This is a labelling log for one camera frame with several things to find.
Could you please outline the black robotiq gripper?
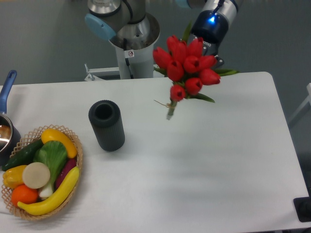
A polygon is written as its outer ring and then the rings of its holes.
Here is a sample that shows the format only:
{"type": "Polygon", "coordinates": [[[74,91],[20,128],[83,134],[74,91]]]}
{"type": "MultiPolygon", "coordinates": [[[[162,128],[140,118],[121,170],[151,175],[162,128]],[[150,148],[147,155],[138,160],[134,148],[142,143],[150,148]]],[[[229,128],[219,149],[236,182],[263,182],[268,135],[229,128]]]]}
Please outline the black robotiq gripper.
{"type": "Polygon", "coordinates": [[[229,23],[227,19],[211,10],[202,11],[190,30],[189,43],[201,37],[203,39],[203,55],[215,55],[216,64],[214,68],[224,65],[224,60],[218,56],[218,48],[223,41],[229,23]]]}

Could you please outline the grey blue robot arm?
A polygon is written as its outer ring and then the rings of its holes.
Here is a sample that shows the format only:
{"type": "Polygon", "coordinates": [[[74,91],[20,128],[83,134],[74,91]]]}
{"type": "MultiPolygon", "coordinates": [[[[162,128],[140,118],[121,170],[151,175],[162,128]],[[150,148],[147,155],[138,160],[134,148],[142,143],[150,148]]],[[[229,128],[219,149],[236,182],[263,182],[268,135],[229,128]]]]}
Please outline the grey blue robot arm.
{"type": "MultiPolygon", "coordinates": [[[[217,55],[218,48],[232,25],[241,0],[178,0],[184,8],[200,8],[186,42],[203,39],[203,55],[217,55]]],[[[116,48],[119,69],[139,67],[153,70],[152,52],[159,38],[159,23],[146,12],[143,0],[89,0],[85,16],[88,28],[116,48]]]]}

